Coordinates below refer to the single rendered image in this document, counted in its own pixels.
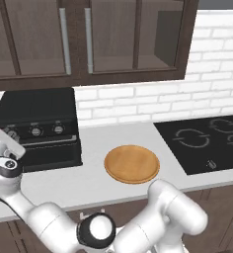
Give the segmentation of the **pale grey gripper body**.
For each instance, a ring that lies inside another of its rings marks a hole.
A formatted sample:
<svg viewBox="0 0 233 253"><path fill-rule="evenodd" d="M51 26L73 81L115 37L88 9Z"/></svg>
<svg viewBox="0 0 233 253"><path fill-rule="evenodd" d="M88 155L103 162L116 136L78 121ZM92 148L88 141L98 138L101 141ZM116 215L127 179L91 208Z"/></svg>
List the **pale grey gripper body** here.
<svg viewBox="0 0 233 253"><path fill-rule="evenodd" d="M26 149L0 129L0 155L9 155L10 153L20 159L26 153Z"/></svg>

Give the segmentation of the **black toaster oven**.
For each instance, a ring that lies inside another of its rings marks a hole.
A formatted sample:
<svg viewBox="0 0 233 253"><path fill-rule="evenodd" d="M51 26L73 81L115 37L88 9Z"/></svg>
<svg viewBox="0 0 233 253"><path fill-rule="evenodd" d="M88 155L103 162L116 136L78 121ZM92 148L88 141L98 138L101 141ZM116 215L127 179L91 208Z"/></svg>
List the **black toaster oven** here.
<svg viewBox="0 0 233 253"><path fill-rule="evenodd" d="M64 127L63 133L53 131L57 125ZM40 136L31 134L33 127L41 129ZM72 135L80 141L74 89L6 91L0 100L0 128L6 133L13 129L18 134L13 139L20 144Z"/></svg>

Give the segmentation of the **black toaster oven door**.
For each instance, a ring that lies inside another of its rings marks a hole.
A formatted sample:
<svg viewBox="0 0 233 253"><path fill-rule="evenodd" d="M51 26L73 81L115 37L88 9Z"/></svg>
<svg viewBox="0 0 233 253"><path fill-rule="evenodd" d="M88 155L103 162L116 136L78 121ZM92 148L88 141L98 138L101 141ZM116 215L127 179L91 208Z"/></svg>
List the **black toaster oven door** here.
<svg viewBox="0 0 233 253"><path fill-rule="evenodd" d="M79 140L60 141L26 146L26 153L20 159L24 172L38 172L81 166L82 149Z"/></svg>

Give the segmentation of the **dark glass cupboard door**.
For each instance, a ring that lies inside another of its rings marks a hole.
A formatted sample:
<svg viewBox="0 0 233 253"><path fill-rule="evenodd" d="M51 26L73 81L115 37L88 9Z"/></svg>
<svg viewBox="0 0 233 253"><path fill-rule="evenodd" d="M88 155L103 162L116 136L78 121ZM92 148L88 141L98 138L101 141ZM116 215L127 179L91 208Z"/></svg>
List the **dark glass cupboard door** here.
<svg viewBox="0 0 233 253"><path fill-rule="evenodd" d="M93 73L183 68L188 0L89 0Z"/></svg>
<svg viewBox="0 0 233 253"><path fill-rule="evenodd" d="M59 0L0 0L0 79L65 75Z"/></svg>

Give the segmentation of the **round wooden plate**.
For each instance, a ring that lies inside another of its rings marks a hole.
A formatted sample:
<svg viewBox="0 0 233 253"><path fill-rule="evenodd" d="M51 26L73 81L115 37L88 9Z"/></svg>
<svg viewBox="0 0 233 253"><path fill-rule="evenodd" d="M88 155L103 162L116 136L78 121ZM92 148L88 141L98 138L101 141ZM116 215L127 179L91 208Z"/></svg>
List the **round wooden plate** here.
<svg viewBox="0 0 233 253"><path fill-rule="evenodd" d="M125 184L143 184L160 170L158 157L139 145L122 145L112 149L104 161L107 173Z"/></svg>

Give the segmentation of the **black hob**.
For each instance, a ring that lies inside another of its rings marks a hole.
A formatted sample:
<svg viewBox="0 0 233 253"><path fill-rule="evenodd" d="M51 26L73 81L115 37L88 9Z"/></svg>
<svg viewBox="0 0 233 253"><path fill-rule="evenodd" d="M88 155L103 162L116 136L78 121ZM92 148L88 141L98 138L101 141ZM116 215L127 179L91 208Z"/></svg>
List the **black hob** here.
<svg viewBox="0 0 233 253"><path fill-rule="evenodd" d="M233 115L154 126L187 175L233 169Z"/></svg>

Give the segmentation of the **dark wooden base cupboard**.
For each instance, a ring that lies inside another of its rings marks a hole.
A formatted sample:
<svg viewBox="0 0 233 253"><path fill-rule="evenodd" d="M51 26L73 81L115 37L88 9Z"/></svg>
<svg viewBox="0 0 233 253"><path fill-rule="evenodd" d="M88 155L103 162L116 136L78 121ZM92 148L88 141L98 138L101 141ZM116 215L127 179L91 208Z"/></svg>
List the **dark wooden base cupboard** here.
<svg viewBox="0 0 233 253"><path fill-rule="evenodd" d="M183 242L190 253L233 253L233 197L211 197L210 190L187 193L208 214L208 226L198 236L184 235ZM147 204L146 200L70 211L74 221L80 214L105 210L117 227L125 225ZM0 222L0 253L51 253L21 221Z"/></svg>

